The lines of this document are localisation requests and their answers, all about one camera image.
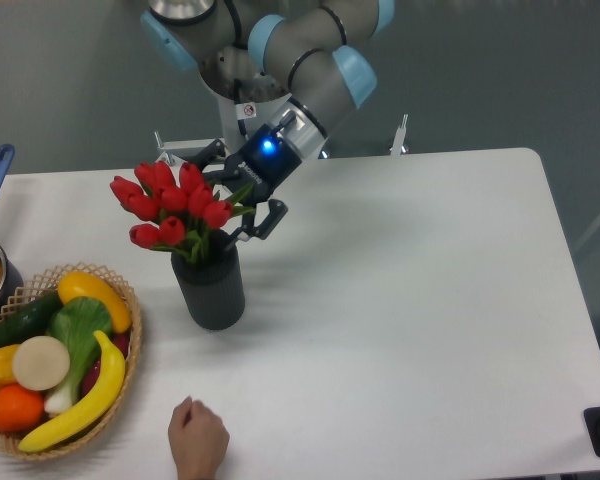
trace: human hand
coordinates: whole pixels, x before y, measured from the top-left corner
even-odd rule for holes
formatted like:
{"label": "human hand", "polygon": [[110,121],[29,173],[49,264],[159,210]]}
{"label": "human hand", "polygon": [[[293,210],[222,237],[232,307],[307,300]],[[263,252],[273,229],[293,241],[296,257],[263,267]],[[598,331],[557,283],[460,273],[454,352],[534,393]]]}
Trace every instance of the human hand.
{"label": "human hand", "polygon": [[173,409],[169,445],[178,480],[214,480],[229,445],[222,419],[191,397]]}

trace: wicker basket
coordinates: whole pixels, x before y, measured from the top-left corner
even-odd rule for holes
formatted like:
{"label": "wicker basket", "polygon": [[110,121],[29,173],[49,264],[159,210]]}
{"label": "wicker basket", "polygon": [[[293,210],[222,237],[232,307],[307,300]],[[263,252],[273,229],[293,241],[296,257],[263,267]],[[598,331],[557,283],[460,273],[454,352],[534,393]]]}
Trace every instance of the wicker basket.
{"label": "wicker basket", "polygon": [[60,443],[44,452],[24,453],[18,449],[18,444],[24,435],[4,435],[0,433],[0,452],[4,452],[7,455],[11,455],[12,457],[18,459],[40,461],[58,458],[78,450],[91,439],[93,439],[107,426],[111,418],[115,415],[116,411],[120,407],[120,403],[122,402],[129,388],[129,382],[131,381],[131,377],[133,377],[136,365],[138,363],[140,345],[142,343],[142,322],[140,319],[140,306],[138,304],[138,299],[133,291],[133,288],[131,288],[120,275],[116,274],[112,270],[109,270],[105,266],[79,263],[77,265],[58,266],[54,269],[45,271],[42,275],[35,275],[33,279],[26,282],[23,287],[18,287],[15,295],[9,297],[7,305],[3,306],[0,312],[0,322],[17,311],[22,305],[41,296],[45,292],[55,290],[62,276],[73,270],[82,270],[105,280],[109,285],[111,285],[116,293],[118,293],[118,295],[124,299],[131,312],[131,338],[129,342],[129,355],[127,356],[127,368],[124,383],[122,384],[122,389],[120,390],[118,398],[113,403],[111,408],[109,408],[109,410],[92,425],[92,428],[85,435],[77,440]]}

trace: black vase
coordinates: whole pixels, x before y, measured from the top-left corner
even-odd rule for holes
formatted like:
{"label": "black vase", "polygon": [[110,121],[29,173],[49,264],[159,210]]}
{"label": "black vase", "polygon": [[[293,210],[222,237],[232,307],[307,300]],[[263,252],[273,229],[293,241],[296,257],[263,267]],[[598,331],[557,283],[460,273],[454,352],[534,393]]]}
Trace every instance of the black vase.
{"label": "black vase", "polygon": [[181,255],[171,254],[171,266],[189,314],[207,330],[229,328],[244,312],[238,249],[233,245],[225,251],[226,239],[227,235],[222,231],[210,238],[212,262],[203,269],[195,269]]}

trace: tulip bouquet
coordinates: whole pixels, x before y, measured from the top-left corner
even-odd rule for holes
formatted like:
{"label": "tulip bouquet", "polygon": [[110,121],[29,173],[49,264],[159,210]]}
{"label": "tulip bouquet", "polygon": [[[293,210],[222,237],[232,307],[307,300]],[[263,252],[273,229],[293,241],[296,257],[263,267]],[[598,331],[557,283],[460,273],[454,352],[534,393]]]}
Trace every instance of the tulip bouquet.
{"label": "tulip bouquet", "polygon": [[110,184],[125,210],[151,222],[132,227],[129,238],[143,248],[179,254],[193,268],[201,269],[211,262],[210,236],[214,231],[230,218],[254,211],[238,205],[249,195],[252,184],[220,200],[220,193],[213,193],[215,184],[205,181],[198,167],[188,162],[180,167],[180,185],[163,161],[142,163],[134,173],[139,185],[120,176]]}

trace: green vegetable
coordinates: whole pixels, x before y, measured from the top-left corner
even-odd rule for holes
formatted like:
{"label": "green vegetable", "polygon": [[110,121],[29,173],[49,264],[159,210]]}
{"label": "green vegetable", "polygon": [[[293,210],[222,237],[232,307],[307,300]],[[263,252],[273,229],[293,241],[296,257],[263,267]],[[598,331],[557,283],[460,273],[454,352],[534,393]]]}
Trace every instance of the green vegetable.
{"label": "green vegetable", "polygon": [[47,335],[57,338],[69,350],[69,373],[47,394],[45,411],[54,416],[69,410],[78,402],[80,383],[100,356],[96,330],[111,335],[111,315],[99,300],[78,297],[68,302],[51,320]]}
{"label": "green vegetable", "polygon": [[24,305],[0,322],[0,348],[43,335],[52,315],[62,308],[57,291],[49,292]]}

